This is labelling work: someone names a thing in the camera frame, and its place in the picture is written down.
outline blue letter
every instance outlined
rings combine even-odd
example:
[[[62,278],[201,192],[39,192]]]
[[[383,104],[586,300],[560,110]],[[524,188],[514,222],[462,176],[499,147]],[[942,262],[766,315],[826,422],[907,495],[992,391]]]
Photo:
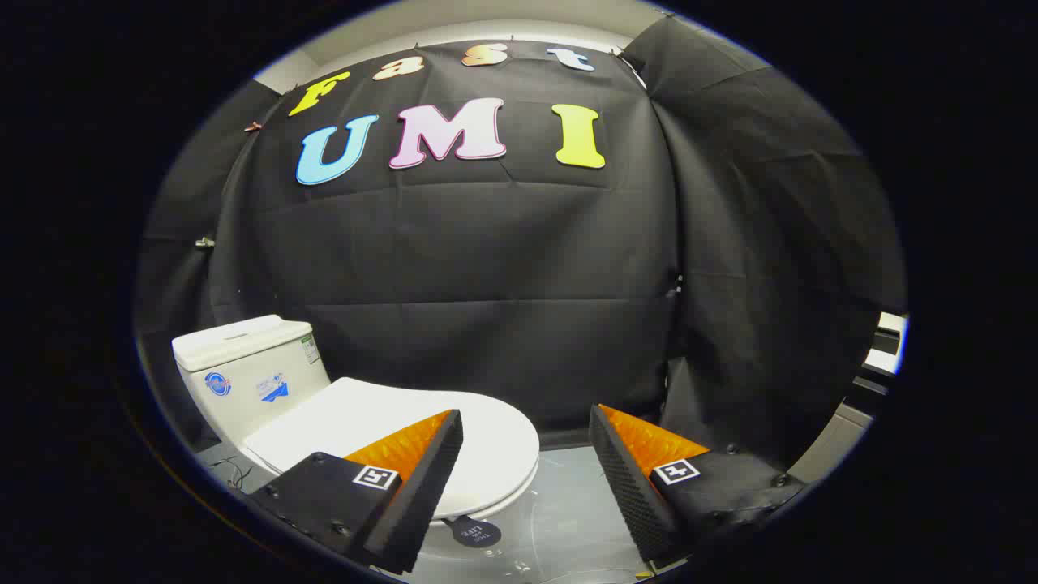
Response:
[[[595,67],[583,63],[580,61],[588,60],[588,57],[583,55],[578,55],[569,49],[548,49],[548,53],[558,57],[558,60],[570,68],[579,68],[580,71],[595,71]]]
[[[331,164],[323,164],[321,159],[324,157],[328,138],[338,128],[329,126],[303,138],[303,154],[299,157],[296,179],[304,185],[319,185],[345,174],[360,159],[361,152],[364,151],[367,129],[378,118],[378,115],[365,115],[347,123],[346,129],[350,131],[350,137],[346,142],[346,151]]]

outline yellow letter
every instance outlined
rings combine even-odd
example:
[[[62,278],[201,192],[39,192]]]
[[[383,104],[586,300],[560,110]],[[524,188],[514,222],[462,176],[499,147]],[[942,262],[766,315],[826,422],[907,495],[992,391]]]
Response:
[[[318,81],[317,83],[310,85],[306,88],[306,93],[303,95],[303,99],[299,100],[299,105],[296,106],[296,109],[290,111],[289,115],[295,115],[304,109],[318,105],[318,98],[321,95],[327,95],[328,92],[335,87],[336,81],[342,81],[349,76],[350,72],[347,71],[346,73],[340,73],[335,77],[329,77],[324,81]]]
[[[504,59],[509,58],[507,53],[502,53],[508,49],[504,45],[497,43],[495,45],[476,45],[471,49],[465,51],[465,58],[461,59],[461,62],[468,66],[475,66],[477,64],[497,64]]]
[[[591,124],[598,119],[598,113],[594,109],[565,104],[551,106],[551,111],[563,118],[563,149],[555,152],[555,158],[573,166],[605,166],[605,158],[595,149],[595,130]]]
[[[390,77],[397,77],[398,75],[414,73],[425,66],[426,65],[421,64],[421,57],[405,57],[382,65],[382,71],[376,73],[375,77],[372,77],[372,79],[382,81],[383,79],[389,79]]]

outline cable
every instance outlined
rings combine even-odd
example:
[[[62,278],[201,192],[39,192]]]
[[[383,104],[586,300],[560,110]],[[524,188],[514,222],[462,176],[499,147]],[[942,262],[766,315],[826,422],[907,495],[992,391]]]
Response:
[[[251,473],[251,472],[252,472],[252,467],[249,467],[249,470],[248,470],[248,471],[245,471],[245,474],[244,474],[244,475],[242,475],[242,476],[241,476],[241,477],[240,477],[240,478],[238,479],[238,490],[239,490],[239,491],[241,491],[241,490],[242,490],[242,488],[243,488],[243,486],[245,486],[245,477],[249,476],[249,473]]]
[[[230,461],[231,458],[235,458],[235,456],[228,456],[228,457],[226,457],[226,458],[224,458],[222,461],[217,461],[216,463],[213,463],[213,465],[211,465],[210,468],[215,469],[215,468],[219,467],[220,465],[222,465],[223,463],[227,463],[228,465],[230,465],[231,467],[234,467],[235,470],[238,471],[238,476],[240,478],[236,480],[235,479],[235,473],[230,473],[230,480],[227,481],[227,482],[230,483],[235,489],[239,489],[240,490],[241,489],[241,481],[245,480],[245,473],[242,473],[242,468],[239,467],[237,464],[233,463]]]

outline letter u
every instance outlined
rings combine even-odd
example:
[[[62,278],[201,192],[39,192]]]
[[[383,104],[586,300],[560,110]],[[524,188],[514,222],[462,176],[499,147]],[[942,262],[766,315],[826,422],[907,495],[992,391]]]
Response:
[[[338,128],[329,126],[307,135],[303,138],[303,154],[299,156],[296,179],[304,185],[319,185],[345,174],[350,168],[353,168],[353,165],[360,159],[360,155],[363,154],[367,130],[378,118],[378,115],[373,114],[350,120],[346,124],[346,129],[350,131],[350,137],[346,142],[346,151],[338,160],[329,164],[324,164],[321,160],[324,158],[328,138]]]

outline orange foam pad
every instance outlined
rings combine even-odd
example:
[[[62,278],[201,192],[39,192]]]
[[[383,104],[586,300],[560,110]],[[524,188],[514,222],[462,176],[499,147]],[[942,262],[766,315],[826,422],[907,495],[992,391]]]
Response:
[[[710,449],[655,424],[599,405],[646,478],[660,465],[699,456]]]
[[[449,410],[397,430],[345,458],[358,465],[397,471],[401,480],[406,483],[448,414]]]

